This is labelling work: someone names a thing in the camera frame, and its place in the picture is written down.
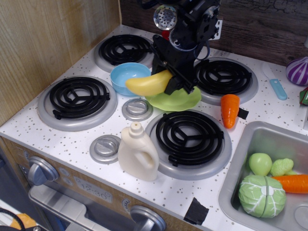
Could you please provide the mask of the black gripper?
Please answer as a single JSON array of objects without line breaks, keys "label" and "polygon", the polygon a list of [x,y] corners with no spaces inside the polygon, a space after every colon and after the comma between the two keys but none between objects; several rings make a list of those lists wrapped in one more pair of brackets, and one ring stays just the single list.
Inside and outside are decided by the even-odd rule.
[{"label": "black gripper", "polygon": [[164,70],[169,70],[173,75],[164,93],[172,94],[180,89],[184,89],[188,94],[193,92],[194,87],[198,84],[194,71],[195,57],[193,53],[174,48],[160,35],[153,36],[152,51],[154,59],[151,75]]}]

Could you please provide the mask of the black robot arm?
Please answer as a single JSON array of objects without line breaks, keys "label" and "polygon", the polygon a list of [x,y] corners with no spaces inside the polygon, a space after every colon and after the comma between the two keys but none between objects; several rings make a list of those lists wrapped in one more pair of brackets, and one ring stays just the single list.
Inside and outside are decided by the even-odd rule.
[{"label": "black robot arm", "polygon": [[209,39],[218,32],[216,24],[220,2],[218,0],[150,0],[137,2],[147,10],[156,5],[170,6],[177,18],[169,39],[153,36],[151,50],[154,53],[153,73],[168,70],[172,77],[164,89],[170,95],[176,90],[193,91],[198,80],[194,74],[194,62]]}]

